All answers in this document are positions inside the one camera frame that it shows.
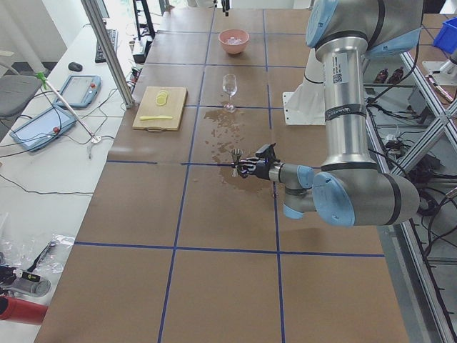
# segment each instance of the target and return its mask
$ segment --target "tablet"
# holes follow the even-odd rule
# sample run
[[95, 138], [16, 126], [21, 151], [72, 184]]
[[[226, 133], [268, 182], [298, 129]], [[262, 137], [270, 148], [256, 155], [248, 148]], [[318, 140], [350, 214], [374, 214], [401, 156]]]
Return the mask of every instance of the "tablet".
[[[100, 86], [100, 76], [71, 75], [65, 81], [59, 93], [71, 107], [83, 109], [95, 99], [99, 93]], [[57, 106], [65, 107], [59, 99], [56, 99], [54, 103]]]
[[54, 106], [17, 129], [11, 130], [9, 135], [25, 150], [36, 151], [70, 130], [75, 121], [72, 114]]

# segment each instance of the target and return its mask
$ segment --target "spilled liquid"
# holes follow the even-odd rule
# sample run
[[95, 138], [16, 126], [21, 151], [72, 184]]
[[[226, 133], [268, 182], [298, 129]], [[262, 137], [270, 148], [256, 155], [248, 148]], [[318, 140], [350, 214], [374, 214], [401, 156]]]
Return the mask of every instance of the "spilled liquid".
[[240, 109], [235, 113], [228, 113], [223, 109], [205, 113], [204, 120], [212, 121], [215, 126], [211, 131], [211, 137], [205, 141], [205, 144], [211, 147], [211, 158], [215, 163], [231, 163], [230, 151], [239, 148], [244, 140], [241, 135], [244, 124], [239, 123], [239, 119], [244, 115], [245, 112]]
[[[214, 129], [211, 136], [205, 140], [205, 144], [211, 147], [211, 158], [214, 163], [227, 164], [232, 162], [232, 149], [242, 149], [242, 158], [253, 156], [252, 151], [246, 151], [242, 146], [245, 137], [242, 134], [244, 124], [240, 123], [246, 113], [242, 109], [237, 109], [235, 113], [228, 113], [223, 109], [207, 111], [204, 120], [212, 121]], [[273, 196], [272, 183], [261, 180], [254, 176], [243, 179], [239, 175], [233, 177], [233, 169], [228, 166], [219, 168], [219, 176], [223, 184], [230, 184], [235, 189], [241, 189], [249, 193], [257, 193], [260, 197]]]

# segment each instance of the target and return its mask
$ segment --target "blue joint cap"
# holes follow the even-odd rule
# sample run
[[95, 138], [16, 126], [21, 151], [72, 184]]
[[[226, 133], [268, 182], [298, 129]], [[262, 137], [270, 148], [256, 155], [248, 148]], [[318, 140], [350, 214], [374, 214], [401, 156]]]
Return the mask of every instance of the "blue joint cap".
[[313, 200], [319, 216], [330, 225], [352, 227], [356, 222], [351, 199], [332, 174], [322, 171], [314, 177]]
[[298, 166], [297, 177], [304, 189], [310, 189], [313, 186], [314, 170], [309, 166]]
[[291, 209], [286, 204], [283, 204], [284, 215], [290, 219], [302, 219], [303, 212], [298, 212], [295, 209]]
[[365, 58], [375, 59], [378, 57], [398, 55], [402, 52], [409, 51], [417, 45], [421, 29], [409, 31], [401, 36], [398, 36], [390, 41], [385, 41], [365, 53]]
[[314, 48], [321, 40], [331, 17], [335, 13], [338, 2], [339, 0], [320, 0], [314, 5], [306, 29], [306, 44], [310, 48]]

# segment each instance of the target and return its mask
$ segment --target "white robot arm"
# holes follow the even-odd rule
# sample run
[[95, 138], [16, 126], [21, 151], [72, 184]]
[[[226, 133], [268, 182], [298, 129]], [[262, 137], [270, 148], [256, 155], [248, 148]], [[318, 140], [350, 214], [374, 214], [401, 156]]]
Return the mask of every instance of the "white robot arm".
[[273, 146], [256, 157], [233, 156], [238, 174], [282, 182], [284, 213], [294, 219], [316, 210], [332, 225], [385, 225], [411, 218], [419, 204], [414, 185], [381, 174], [368, 153], [362, 56], [400, 54], [418, 43], [423, 0], [318, 0], [306, 32], [324, 69], [327, 160], [321, 172], [281, 163]]

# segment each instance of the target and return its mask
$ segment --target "sticker label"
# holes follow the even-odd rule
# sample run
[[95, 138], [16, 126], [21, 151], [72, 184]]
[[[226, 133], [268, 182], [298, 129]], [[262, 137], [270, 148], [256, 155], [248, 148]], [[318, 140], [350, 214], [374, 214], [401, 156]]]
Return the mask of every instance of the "sticker label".
[[365, 106], [362, 104], [347, 104], [343, 106], [334, 107], [326, 111], [326, 121], [335, 119], [345, 114], [358, 114], [360, 116], [366, 117], [366, 109]]
[[332, 57], [332, 82], [333, 84], [347, 84], [348, 77], [348, 54], [342, 52]]
[[38, 275], [30, 274], [28, 272], [23, 271], [21, 277], [22, 277], [22, 279], [29, 280], [32, 282], [40, 282], [40, 277]]

